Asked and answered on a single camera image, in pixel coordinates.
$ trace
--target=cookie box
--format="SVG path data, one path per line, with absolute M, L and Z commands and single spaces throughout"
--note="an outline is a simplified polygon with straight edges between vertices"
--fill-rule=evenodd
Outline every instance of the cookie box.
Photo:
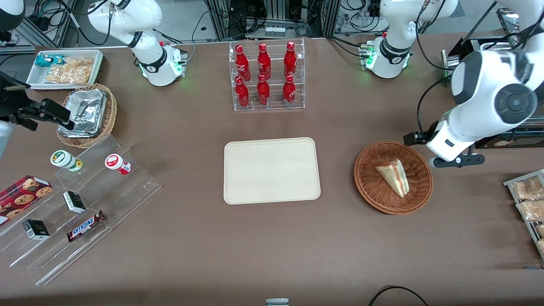
M 51 192 L 48 181 L 26 175 L 0 192 L 0 226 Z

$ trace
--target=acrylic bottle rack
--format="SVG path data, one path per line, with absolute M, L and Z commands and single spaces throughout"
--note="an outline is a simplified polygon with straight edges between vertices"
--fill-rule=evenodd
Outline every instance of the acrylic bottle rack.
M 293 83 L 296 86 L 295 91 L 295 103 L 291 107 L 285 107 L 283 105 L 283 85 L 285 84 L 285 75 L 283 74 L 283 58 L 287 51 L 287 42 L 292 41 L 295 43 L 296 53 L 296 73 L 294 74 Z M 301 109 L 306 106 L 305 101 L 305 50 L 303 39 L 290 39 L 290 40 L 266 40 L 268 54 L 270 55 L 272 78 L 268 80 L 270 85 L 270 103 L 267 106 L 262 106 L 258 101 L 257 95 L 257 76 L 259 75 L 259 69 L 257 65 L 257 57 L 259 56 L 258 42 L 256 41 L 239 41 L 232 42 L 229 45 L 228 63 L 231 71 L 231 87 L 232 87 L 232 101 L 235 111 L 266 111 L 266 110 L 289 110 L 289 109 Z M 236 92 L 234 90 L 236 83 L 234 78 L 238 75 L 236 70 L 236 52 L 234 47 L 242 45 L 244 47 L 244 53 L 249 60 L 249 70 L 251 72 L 251 80 L 246 82 L 245 85 L 249 91 L 249 107 L 241 108 L 236 98 Z
M 78 156 L 83 161 L 80 171 L 61 169 L 49 178 L 53 191 L 0 227 L 0 249 L 10 266 L 26 268 L 36 285 L 45 285 L 154 194 L 160 185 L 138 165 L 128 149 L 109 136 Z M 105 167 L 104 160 L 113 153 L 131 164 L 127 175 Z M 84 213 L 68 210 L 63 198 L 68 190 L 79 193 L 87 207 Z M 66 233 L 99 210 L 107 219 L 69 242 Z M 29 239 L 22 225 L 26 219 L 42 220 L 50 237 L 44 241 Z

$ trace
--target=coca-cola bottle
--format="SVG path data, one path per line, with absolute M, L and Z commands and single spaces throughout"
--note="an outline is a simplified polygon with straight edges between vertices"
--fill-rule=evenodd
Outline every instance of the coca-cola bottle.
M 267 44 L 259 44 L 259 57 L 257 58 L 259 64 L 259 73 L 264 74 L 267 80 L 272 77 L 272 67 L 270 63 L 270 55 L 267 52 Z
M 259 84 L 257 84 L 257 92 L 259 94 L 259 103 L 262 106 L 267 106 L 270 102 L 270 86 L 264 74 L 259 75 Z
M 287 52 L 283 58 L 283 74 L 287 77 L 289 74 L 294 75 L 296 72 L 296 54 L 295 43 L 290 41 L 287 43 Z
M 290 74 L 285 77 L 285 84 L 283 85 L 283 105 L 285 107 L 291 107 L 295 104 L 295 90 L 293 75 Z
M 236 92 L 236 99 L 238 100 L 238 104 L 241 108 L 248 108 L 249 107 L 249 91 L 246 85 L 244 84 L 244 80 L 241 76 L 236 76 L 234 79 L 236 82 L 236 87 L 234 88 L 234 91 Z
M 237 45 L 236 48 L 236 70 L 244 82 L 251 80 L 251 73 L 249 72 L 248 57 L 244 54 L 244 48 L 241 45 Z

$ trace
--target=wicker basket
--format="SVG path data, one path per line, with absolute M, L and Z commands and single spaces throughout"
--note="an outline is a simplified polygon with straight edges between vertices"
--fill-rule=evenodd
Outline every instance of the wicker basket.
M 410 191 L 403 198 L 376 170 L 396 158 L 403 163 Z M 363 198 L 376 209 L 392 215 L 413 213 L 423 207 L 432 193 L 432 174 L 427 161 L 416 150 L 393 141 L 379 141 L 364 148 L 355 161 L 354 177 Z
M 59 137 L 60 141 L 64 143 L 65 145 L 76 146 L 80 149 L 86 149 L 92 146 L 94 143 L 98 142 L 100 139 L 110 135 L 113 130 L 113 126 L 115 125 L 115 117 L 117 116 L 117 102 L 115 101 L 115 97 L 106 86 L 101 84 L 93 84 L 93 85 L 78 88 L 76 90 L 80 91 L 80 90 L 92 90 L 92 89 L 103 90 L 108 95 L 108 101 L 106 102 L 106 110 L 104 113 L 104 119 L 102 121 L 102 131 L 95 138 L 67 138 L 59 134 L 59 132 L 57 132 L 57 137 Z M 68 102 L 68 97 L 64 99 L 63 106 L 66 106 L 67 102 Z

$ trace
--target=sandwich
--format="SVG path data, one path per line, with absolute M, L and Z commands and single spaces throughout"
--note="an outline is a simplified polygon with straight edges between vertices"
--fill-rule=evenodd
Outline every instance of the sandwich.
M 392 162 L 381 163 L 376 166 L 376 170 L 384 177 L 389 186 L 393 188 L 399 197 L 403 198 L 410 191 L 403 164 L 399 159 Z

